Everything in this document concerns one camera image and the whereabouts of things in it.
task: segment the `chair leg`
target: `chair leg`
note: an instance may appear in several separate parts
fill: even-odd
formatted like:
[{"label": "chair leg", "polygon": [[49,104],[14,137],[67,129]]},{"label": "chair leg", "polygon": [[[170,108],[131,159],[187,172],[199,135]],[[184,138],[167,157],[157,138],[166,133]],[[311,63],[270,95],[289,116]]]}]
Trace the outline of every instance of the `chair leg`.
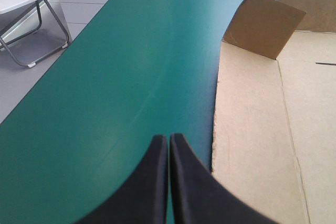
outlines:
[{"label": "chair leg", "polygon": [[[30,31],[28,31],[28,32],[26,32],[26,33],[24,33],[24,34],[22,34],[22,35],[16,37],[15,39],[12,39],[11,41],[8,41],[8,42],[6,43],[8,46],[9,46],[10,44],[12,44],[12,43],[14,43],[14,42],[16,42],[16,41],[18,41],[18,40],[20,40],[20,39],[26,37],[26,36],[28,36],[29,34],[32,34],[32,33],[36,32],[38,29],[40,29],[40,27],[41,27],[41,25],[42,25],[42,17],[41,17],[41,11],[40,11],[40,4],[39,4],[38,1],[35,1],[35,4],[36,4],[36,11],[37,11],[37,16],[38,16],[38,21],[39,21],[38,26],[37,26],[36,28],[34,28],[33,30],[30,30]],[[5,50],[4,46],[1,46],[1,45],[0,45],[0,50],[1,50],[1,51],[2,51],[2,50]]]},{"label": "chair leg", "polygon": [[64,25],[62,24],[61,20],[59,19],[59,17],[57,16],[57,14],[55,13],[54,9],[52,8],[52,6],[50,5],[48,0],[43,0],[47,7],[49,8],[51,14],[53,15],[53,17],[55,18],[57,24],[59,25],[59,27],[62,29],[64,35],[66,36],[66,42],[65,44],[62,46],[62,49],[66,48],[69,44],[69,40],[70,40],[70,36],[68,31],[66,30],[66,28],[64,27]]},{"label": "chair leg", "polygon": [[36,65],[35,62],[32,62],[30,64],[24,64],[21,61],[19,61],[14,54],[12,53],[12,51],[9,49],[9,47],[7,46],[6,42],[4,42],[4,40],[0,37],[0,44],[3,45],[3,47],[8,51],[9,55],[11,56],[11,58],[15,61],[15,63],[17,63],[18,65],[22,66],[22,67],[29,67],[32,68],[33,66]]},{"label": "chair leg", "polygon": [[[61,49],[65,49],[65,48],[69,45],[70,36],[69,36],[69,34],[68,34],[66,28],[64,27],[64,25],[62,24],[62,22],[61,22],[60,19],[58,18],[57,14],[55,13],[55,11],[54,11],[54,9],[52,8],[52,6],[50,5],[49,1],[48,1],[48,0],[43,0],[43,1],[46,3],[46,5],[47,5],[47,7],[49,8],[51,14],[52,14],[53,17],[55,18],[57,24],[60,26],[60,28],[62,29],[63,33],[65,34],[65,36],[66,36],[66,40],[65,40],[65,43],[64,43],[62,46],[60,46],[60,47],[54,49],[53,51],[49,52],[48,54],[46,54],[46,55],[44,55],[44,56],[42,56],[42,57],[40,57],[40,58],[35,59],[33,62],[31,62],[31,63],[29,63],[29,64],[24,64],[24,63],[22,63],[21,61],[19,61],[19,60],[14,56],[13,52],[12,52],[12,51],[10,50],[10,48],[8,47],[9,43],[5,43],[5,42],[3,41],[3,39],[0,37],[0,44],[2,44],[3,47],[8,51],[8,53],[9,53],[9,55],[12,57],[12,59],[13,59],[18,65],[20,65],[20,66],[22,66],[22,67],[29,67],[29,68],[32,68],[32,67],[34,67],[34,66],[36,65],[36,63],[37,63],[38,61],[41,61],[41,60],[47,58],[48,56],[54,54],[55,52],[57,52],[57,51],[59,51],[59,50],[61,50]],[[41,17],[41,12],[40,12],[40,8],[39,8],[39,3],[38,3],[38,1],[36,1],[36,9],[37,9],[37,15],[38,15],[38,19],[39,19],[39,25],[38,25],[34,30],[32,30],[32,31],[30,31],[30,32],[28,32],[28,33],[26,33],[26,34],[24,34],[24,35],[22,35],[22,36],[20,36],[20,37],[18,37],[18,38],[16,38],[16,39],[14,39],[14,40],[11,40],[10,43],[13,43],[13,42],[15,42],[15,41],[17,41],[17,40],[19,40],[19,39],[21,39],[21,38],[23,38],[23,37],[25,37],[25,36],[31,34],[31,33],[33,33],[33,32],[35,32],[35,31],[37,31],[37,30],[41,27],[41,25],[42,25],[42,17]]]}]

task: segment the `table surface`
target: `table surface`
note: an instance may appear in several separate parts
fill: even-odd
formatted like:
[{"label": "table surface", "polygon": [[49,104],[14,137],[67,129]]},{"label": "table surface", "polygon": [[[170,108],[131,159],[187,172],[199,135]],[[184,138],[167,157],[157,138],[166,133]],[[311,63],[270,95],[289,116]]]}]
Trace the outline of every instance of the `table surface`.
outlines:
[{"label": "table surface", "polygon": [[0,222],[76,221],[154,134],[184,133],[210,168],[220,41],[241,1],[109,0],[0,125]]}]

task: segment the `black object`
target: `black object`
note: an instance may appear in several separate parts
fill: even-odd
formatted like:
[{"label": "black object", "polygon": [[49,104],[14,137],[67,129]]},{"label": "black object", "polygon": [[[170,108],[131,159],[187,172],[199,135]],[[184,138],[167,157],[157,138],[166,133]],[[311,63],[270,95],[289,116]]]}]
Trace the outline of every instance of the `black object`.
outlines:
[{"label": "black object", "polygon": [[325,63],[325,62],[315,62],[317,65],[330,65],[330,66],[336,66],[336,63]]},{"label": "black object", "polygon": [[198,160],[182,134],[170,140],[175,224],[275,224],[222,187]]},{"label": "black object", "polygon": [[77,223],[164,224],[167,204],[167,141],[153,137],[126,182],[101,206]]}]

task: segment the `gray floor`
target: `gray floor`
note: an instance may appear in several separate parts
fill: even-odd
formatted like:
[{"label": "gray floor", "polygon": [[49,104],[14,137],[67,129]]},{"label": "gray floor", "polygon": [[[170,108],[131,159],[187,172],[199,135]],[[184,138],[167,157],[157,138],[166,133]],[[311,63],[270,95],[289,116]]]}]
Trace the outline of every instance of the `gray floor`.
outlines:
[{"label": "gray floor", "polygon": [[[55,12],[63,23],[65,19],[58,0],[51,0]],[[64,35],[46,6],[41,8],[43,24],[41,29],[20,40],[18,45],[11,48],[23,62],[31,62],[46,52],[52,51],[61,45]],[[38,24],[36,13],[17,27],[8,37],[31,29]],[[39,62],[35,67],[23,68],[13,62],[6,51],[0,51],[0,123],[9,115],[12,109],[20,102],[26,93],[34,86],[49,67],[58,59],[62,51]]]}]

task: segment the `folding chair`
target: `folding chair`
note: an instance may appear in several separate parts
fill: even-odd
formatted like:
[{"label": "folding chair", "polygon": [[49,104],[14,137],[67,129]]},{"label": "folding chair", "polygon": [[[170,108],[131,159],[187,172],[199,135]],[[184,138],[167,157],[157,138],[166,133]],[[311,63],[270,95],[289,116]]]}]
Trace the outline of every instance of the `folding chair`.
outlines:
[{"label": "folding chair", "polygon": [[31,3],[34,3],[36,4],[36,10],[37,10],[37,15],[38,15],[38,20],[39,20],[39,24],[38,26],[27,32],[27,33],[24,33],[22,34],[21,36],[19,37],[16,37],[14,39],[12,39],[11,41],[8,41],[8,42],[5,42],[3,39],[2,39],[2,35],[3,34],[0,34],[0,49],[6,49],[9,53],[9,55],[12,57],[12,59],[20,66],[23,66],[23,67],[29,67],[29,68],[32,68],[33,66],[36,65],[37,62],[45,59],[46,57],[54,54],[55,52],[61,50],[61,49],[64,49],[68,46],[69,44],[69,34],[66,30],[66,28],[64,27],[64,25],[62,24],[62,22],[60,21],[60,19],[58,18],[57,14],[55,13],[55,11],[53,10],[53,8],[51,7],[51,5],[49,4],[48,0],[43,0],[47,7],[49,8],[51,14],[53,15],[53,17],[55,18],[55,20],[57,21],[58,25],[60,26],[60,28],[62,29],[63,33],[65,34],[66,36],[66,40],[64,42],[63,45],[59,46],[58,48],[54,49],[53,51],[47,53],[46,55],[43,55],[37,59],[35,59],[33,62],[29,63],[29,64],[25,64],[25,63],[22,63],[20,60],[17,59],[17,57],[13,54],[13,52],[10,50],[9,48],[9,45],[36,32],[42,25],[42,17],[41,17],[41,12],[40,12],[40,6],[39,6],[39,0],[0,0],[0,14],[4,14],[4,13],[7,13],[7,12],[10,12],[12,10],[15,10],[15,9],[18,9],[20,7],[23,7],[25,5],[28,5],[28,4],[31,4]]}]

